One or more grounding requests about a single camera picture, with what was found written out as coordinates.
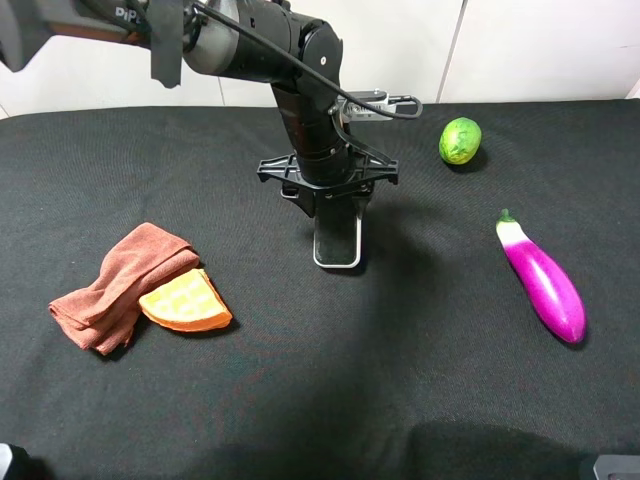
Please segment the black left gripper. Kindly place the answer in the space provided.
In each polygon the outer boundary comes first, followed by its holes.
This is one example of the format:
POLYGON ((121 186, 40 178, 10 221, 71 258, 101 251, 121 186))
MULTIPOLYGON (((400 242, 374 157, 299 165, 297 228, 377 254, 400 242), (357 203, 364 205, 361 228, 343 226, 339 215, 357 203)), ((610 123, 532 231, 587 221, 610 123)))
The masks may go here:
POLYGON ((349 142, 316 160, 298 153, 262 160, 257 175, 261 182, 279 181, 281 195, 294 200, 309 218, 315 217, 317 195, 327 199, 353 195, 356 218, 363 220, 375 184, 398 183, 399 163, 371 146, 349 142))

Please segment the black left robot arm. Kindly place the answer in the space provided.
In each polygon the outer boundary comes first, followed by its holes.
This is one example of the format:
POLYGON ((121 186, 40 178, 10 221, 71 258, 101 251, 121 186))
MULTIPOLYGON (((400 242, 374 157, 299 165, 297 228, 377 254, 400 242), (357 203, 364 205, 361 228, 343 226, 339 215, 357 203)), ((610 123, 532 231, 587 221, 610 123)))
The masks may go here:
POLYGON ((286 1, 5 1, 1 61, 23 70, 53 36, 147 49, 151 76, 167 88, 181 69, 268 84, 290 155, 261 162, 284 198, 314 218, 361 219, 375 183, 397 164, 357 140, 353 121, 392 117, 394 97, 348 93, 339 84, 343 45, 331 25, 295 13, 286 1))

